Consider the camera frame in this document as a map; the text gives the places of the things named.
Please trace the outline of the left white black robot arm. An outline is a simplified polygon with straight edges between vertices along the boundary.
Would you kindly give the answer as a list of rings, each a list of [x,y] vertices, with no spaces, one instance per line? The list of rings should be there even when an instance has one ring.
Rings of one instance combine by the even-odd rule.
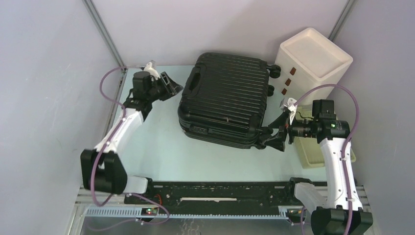
[[[133,133],[145,122],[153,102],[165,101],[179,94],[183,87],[167,73],[155,77],[148,71],[136,72],[133,87],[121,105],[121,113],[104,139],[93,149],[80,155],[83,184],[90,191],[110,194],[136,193],[143,204],[154,200],[155,191],[148,186],[148,178],[128,174],[121,154]]]

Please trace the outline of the black ribbed hard-shell suitcase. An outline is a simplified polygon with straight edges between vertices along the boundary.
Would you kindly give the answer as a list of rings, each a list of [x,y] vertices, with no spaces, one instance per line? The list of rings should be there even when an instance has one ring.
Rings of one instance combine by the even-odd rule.
[[[186,81],[178,106],[179,124],[187,137],[249,149],[266,148],[273,130],[262,125],[270,78],[281,67],[259,58],[205,52]]]

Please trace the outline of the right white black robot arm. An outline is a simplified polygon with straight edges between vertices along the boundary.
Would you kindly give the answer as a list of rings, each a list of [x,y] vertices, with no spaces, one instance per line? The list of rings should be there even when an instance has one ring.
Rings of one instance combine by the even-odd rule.
[[[310,212],[310,224],[315,235],[363,235],[372,225],[373,217],[363,209],[357,193],[351,167],[351,133],[346,121],[338,120],[332,100],[314,100],[312,120],[296,120],[297,105],[293,98],[280,104],[282,114],[268,127],[278,133],[264,139],[264,144],[284,151],[285,140],[316,139],[323,154],[327,197],[312,183],[299,182],[285,190],[285,200],[292,205],[301,202]]]

